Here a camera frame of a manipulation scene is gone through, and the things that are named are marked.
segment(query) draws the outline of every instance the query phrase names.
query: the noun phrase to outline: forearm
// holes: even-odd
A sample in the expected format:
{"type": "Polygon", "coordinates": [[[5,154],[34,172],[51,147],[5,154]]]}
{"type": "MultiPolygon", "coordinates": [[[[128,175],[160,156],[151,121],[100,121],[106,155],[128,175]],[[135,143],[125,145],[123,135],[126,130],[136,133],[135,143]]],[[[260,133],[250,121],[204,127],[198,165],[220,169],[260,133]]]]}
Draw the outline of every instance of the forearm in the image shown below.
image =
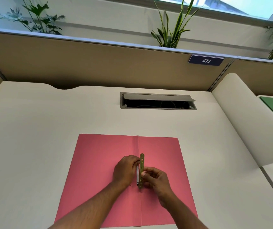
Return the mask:
{"type": "Polygon", "coordinates": [[[208,229],[175,194],[167,198],[165,208],[178,229],[208,229]]]}
{"type": "Polygon", "coordinates": [[[58,220],[50,229],[98,229],[125,187],[111,182],[95,196],[58,220]]]}

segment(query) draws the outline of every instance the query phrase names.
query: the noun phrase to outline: window frame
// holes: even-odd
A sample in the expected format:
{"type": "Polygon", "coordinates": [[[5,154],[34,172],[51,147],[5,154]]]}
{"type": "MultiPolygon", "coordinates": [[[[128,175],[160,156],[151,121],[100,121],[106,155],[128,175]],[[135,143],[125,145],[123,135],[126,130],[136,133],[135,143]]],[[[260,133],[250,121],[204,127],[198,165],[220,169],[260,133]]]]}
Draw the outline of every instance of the window frame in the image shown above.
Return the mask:
{"type": "MultiPolygon", "coordinates": [[[[155,1],[160,10],[166,10],[166,11],[171,11],[176,13],[179,13],[181,10],[180,4],[170,3],[166,1],[160,1],[160,0],[106,0],[106,1],[113,1],[113,2],[119,2],[124,4],[156,9],[154,5],[154,1],[155,1]]],[[[191,14],[194,13],[197,9],[198,7],[192,7],[191,14]]],[[[250,26],[260,26],[260,27],[273,26],[273,14],[268,20],[265,20],[265,19],[259,19],[259,18],[245,16],[245,15],[239,15],[235,13],[232,14],[232,13],[213,10],[213,9],[201,8],[197,12],[196,16],[209,18],[209,19],[222,20],[226,22],[240,23],[240,24],[245,24],[250,26]]]]}

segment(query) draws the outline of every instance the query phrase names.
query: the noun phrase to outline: person's left hand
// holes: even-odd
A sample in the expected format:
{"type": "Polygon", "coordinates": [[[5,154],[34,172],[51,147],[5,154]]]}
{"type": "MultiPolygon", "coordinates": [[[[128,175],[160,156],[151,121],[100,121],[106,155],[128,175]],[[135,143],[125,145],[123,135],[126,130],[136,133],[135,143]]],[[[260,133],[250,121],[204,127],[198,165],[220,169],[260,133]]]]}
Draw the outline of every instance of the person's left hand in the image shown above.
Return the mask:
{"type": "Polygon", "coordinates": [[[137,156],[124,156],[114,167],[112,181],[127,188],[133,181],[139,163],[140,158],[137,156]]]}

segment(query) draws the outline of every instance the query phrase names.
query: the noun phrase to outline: gray metal flap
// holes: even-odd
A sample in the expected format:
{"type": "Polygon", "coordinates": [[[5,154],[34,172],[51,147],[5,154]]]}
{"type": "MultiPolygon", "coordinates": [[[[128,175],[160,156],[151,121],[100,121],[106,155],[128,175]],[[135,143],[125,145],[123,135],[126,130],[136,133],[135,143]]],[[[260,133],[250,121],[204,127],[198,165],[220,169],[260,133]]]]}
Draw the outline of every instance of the gray metal flap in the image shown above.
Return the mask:
{"type": "Polygon", "coordinates": [[[124,93],[126,100],[168,100],[168,101],[195,101],[190,95],[165,95],[146,93],[124,93]]]}

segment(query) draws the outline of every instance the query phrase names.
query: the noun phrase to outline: hand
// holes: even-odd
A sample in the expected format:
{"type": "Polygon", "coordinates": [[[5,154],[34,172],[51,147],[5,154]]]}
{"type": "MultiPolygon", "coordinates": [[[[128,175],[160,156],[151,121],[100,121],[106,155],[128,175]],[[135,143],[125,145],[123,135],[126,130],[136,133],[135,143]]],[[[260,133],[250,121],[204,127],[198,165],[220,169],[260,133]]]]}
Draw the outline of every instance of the hand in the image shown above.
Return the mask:
{"type": "Polygon", "coordinates": [[[126,189],[131,184],[139,163],[140,158],[137,156],[124,156],[114,167],[112,181],[126,189]]]}
{"type": "Polygon", "coordinates": [[[154,167],[145,166],[144,171],[141,173],[144,185],[154,189],[161,206],[166,208],[171,199],[176,198],[176,195],[170,188],[167,174],[154,167]]]}

